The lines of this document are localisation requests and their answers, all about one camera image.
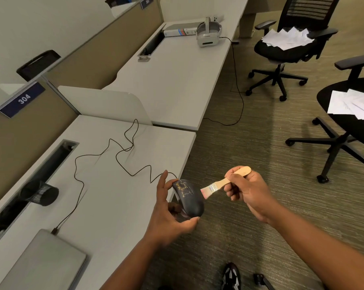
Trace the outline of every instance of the mouse cable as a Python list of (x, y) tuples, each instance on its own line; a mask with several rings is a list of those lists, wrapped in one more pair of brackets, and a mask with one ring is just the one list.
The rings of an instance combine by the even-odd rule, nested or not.
[[(127, 136), (126, 136), (126, 133), (134, 126), (134, 124), (135, 124), (135, 122), (137, 123), (137, 126), (136, 126), (136, 131), (135, 131), (135, 133), (134, 133), (134, 135), (132, 136), (132, 139), (130, 140)], [(78, 205), (79, 205), (79, 203), (81, 202), (81, 200), (83, 199), (83, 198), (80, 198), (81, 197), (81, 194), (82, 194), (82, 192), (83, 192), (83, 189), (84, 189), (84, 186), (85, 186), (85, 183), (82, 181), (82, 180), (80, 180), (80, 179), (77, 179), (76, 178), (76, 172), (77, 172), (77, 159), (78, 158), (81, 158), (81, 157), (83, 157), (83, 156), (99, 156), (99, 158), (101, 157), (101, 155), (102, 154), (104, 154), (106, 151), (107, 151), (107, 149), (109, 148), (109, 146), (110, 146), (110, 144), (111, 144), (111, 141), (113, 141), (113, 142), (115, 142), (115, 143), (117, 143), (121, 148), (122, 148), (122, 150), (121, 151), (118, 151), (118, 153), (115, 155), (115, 160), (117, 161), (117, 163), (123, 168), (123, 170), (124, 171), (126, 171), (127, 172), (127, 174), (129, 174), (130, 176), (135, 176), (136, 174), (138, 174), (141, 170), (143, 170), (143, 169), (145, 169), (146, 167), (150, 167), (150, 183), (153, 183), (160, 175), (162, 175), (163, 173), (161, 173), (161, 174), (159, 174), (158, 176), (156, 176), (153, 180), (151, 180), (151, 175), (152, 175), (152, 166), (151, 165), (146, 165), (146, 166), (144, 166), (142, 169), (140, 169), (139, 171), (137, 171), (135, 174), (131, 174), (130, 172), (128, 172), (127, 170), (126, 170), (126, 168), (124, 168), (122, 165), (121, 165), (121, 163), (119, 162), (119, 160), (117, 159), (117, 155), (118, 154), (120, 154), (122, 151), (131, 151), (131, 149), (133, 149), (133, 147), (134, 147), (134, 137), (135, 137), (135, 135), (136, 135), (136, 132), (138, 131), (138, 129), (139, 129), (139, 122), (138, 122), (138, 120), (137, 119), (135, 119), (134, 121), (133, 121), (133, 123), (132, 123), (132, 125), (131, 125), (131, 127), (130, 128), (128, 128), (125, 132), (124, 132), (124, 137), (131, 143), (131, 146), (130, 147), (128, 147), (128, 148), (123, 148), (122, 146), (121, 146), (121, 144), (120, 143), (118, 143), (117, 141), (115, 141), (115, 140), (113, 140), (112, 138), (110, 138), (109, 140), (108, 140), (108, 146), (107, 146), (107, 148), (102, 152), (102, 153), (100, 153), (100, 154), (97, 154), (97, 155), (93, 155), (93, 154), (86, 154), (86, 155), (81, 155), (81, 156), (78, 156), (78, 157), (76, 157), (75, 159), (74, 159), (74, 165), (75, 165), (75, 170), (74, 170), (74, 175), (73, 175), (73, 177), (75, 178), (75, 180), (77, 180), (77, 181), (79, 181), (79, 182), (81, 182), (82, 183), (82, 187), (81, 187), (81, 190), (80, 190), (80, 193), (79, 193), (79, 197), (77, 198), (77, 202), (76, 202), (76, 205), (74, 206), (74, 209), (61, 221), (61, 222), (59, 222), (59, 224), (52, 230), (52, 234), (53, 235), (56, 235), (57, 233), (58, 233), (58, 231), (59, 231), (59, 229), (61, 229), (61, 227), (62, 227), (62, 225), (66, 222), (66, 220), (68, 220), (68, 218), (74, 213), (74, 211), (77, 209), (77, 207), (78, 207)], [(172, 174), (175, 178), (178, 178), (174, 173), (172, 173), (172, 172), (169, 172), (169, 174)]]
[(244, 112), (244, 100), (243, 100), (241, 92), (240, 92), (240, 90), (238, 88), (237, 71), (236, 71), (236, 59), (234, 58), (234, 47), (233, 47), (233, 44), (232, 44), (232, 40), (230, 38), (228, 38), (228, 37), (220, 37), (220, 38), (227, 38), (228, 40), (230, 40), (230, 44), (232, 45), (233, 62), (234, 62), (234, 75), (236, 76), (236, 87), (237, 87), (237, 90), (238, 90), (238, 94), (240, 95), (240, 98), (241, 98), (241, 101), (242, 101), (242, 109), (241, 109), (241, 114), (240, 114), (239, 119), (235, 123), (232, 123), (232, 124), (224, 124), (224, 123), (221, 123), (219, 121), (214, 121), (214, 120), (212, 120), (210, 118), (204, 118), (204, 119), (210, 120), (211, 122), (220, 123), (223, 126), (232, 126), (232, 125), (236, 125), (241, 120), (242, 113)]

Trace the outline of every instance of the stack of papers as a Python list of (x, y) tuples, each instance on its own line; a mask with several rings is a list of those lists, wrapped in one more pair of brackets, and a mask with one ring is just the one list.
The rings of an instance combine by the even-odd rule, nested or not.
[(364, 120), (364, 93), (352, 89), (347, 92), (333, 90), (327, 113), (355, 115)]
[(308, 34), (309, 31), (307, 29), (299, 31), (294, 27), (288, 32), (284, 29), (279, 32), (271, 29), (261, 40), (268, 46), (279, 47), (285, 51), (313, 42), (313, 39), (307, 37)]

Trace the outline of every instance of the shoe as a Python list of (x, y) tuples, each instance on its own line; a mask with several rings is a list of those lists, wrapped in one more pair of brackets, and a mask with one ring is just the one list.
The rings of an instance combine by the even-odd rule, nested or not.
[(241, 275), (234, 263), (228, 263), (224, 268), (221, 290), (240, 290)]

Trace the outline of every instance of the black computer mouse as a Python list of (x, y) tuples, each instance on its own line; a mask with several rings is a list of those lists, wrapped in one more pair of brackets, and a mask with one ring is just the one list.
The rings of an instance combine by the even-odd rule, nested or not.
[(173, 183), (173, 188), (179, 196), (179, 203), (186, 214), (193, 218), (204, 213), (204, 197), (189, 180), (180, 179)]

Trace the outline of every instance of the paintbrush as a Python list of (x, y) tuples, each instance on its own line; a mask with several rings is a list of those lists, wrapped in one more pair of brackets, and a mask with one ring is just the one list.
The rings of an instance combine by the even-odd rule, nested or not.
[[(251, 171), (252, 171), (252, 169), (250, 167), (245, 166), (245, 167), (242, 167), (242, 168), (238, 169), (234, 173), (235, 174), (240, 174), (242, 177), (245, 177)], [(209, 186), (201, 189), (202, 195), (204, 196), (205, 200), (207, 200), (210, 195), (212, 195), (217, 190), (220, 190), (221, 188), (223, 188), (228, 183), (230, 183), (230, 180), (228, 178), (224, 178), (221, 181), (214, 182), (214, 183), (210, 184)]]

